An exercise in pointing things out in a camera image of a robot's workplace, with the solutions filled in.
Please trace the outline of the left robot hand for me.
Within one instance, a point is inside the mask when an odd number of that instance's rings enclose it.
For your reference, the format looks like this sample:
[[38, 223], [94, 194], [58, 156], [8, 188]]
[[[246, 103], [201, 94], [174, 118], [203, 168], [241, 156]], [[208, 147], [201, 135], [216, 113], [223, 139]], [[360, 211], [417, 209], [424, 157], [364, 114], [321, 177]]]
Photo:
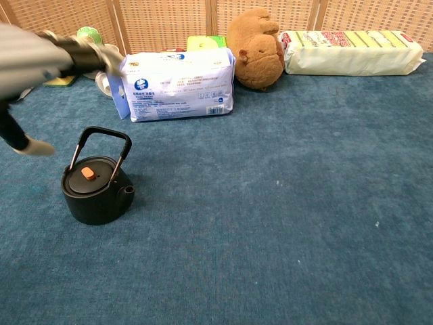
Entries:
[[49, 156], [47, 142], [27, 135], [9, 113], [9, 104], [23, 91], [56, 78], [104, 71], [121, 76], [122, 56], [109, 47], [49, 30], [34, 33], [1, 24], [1, 138], [18, 154]]

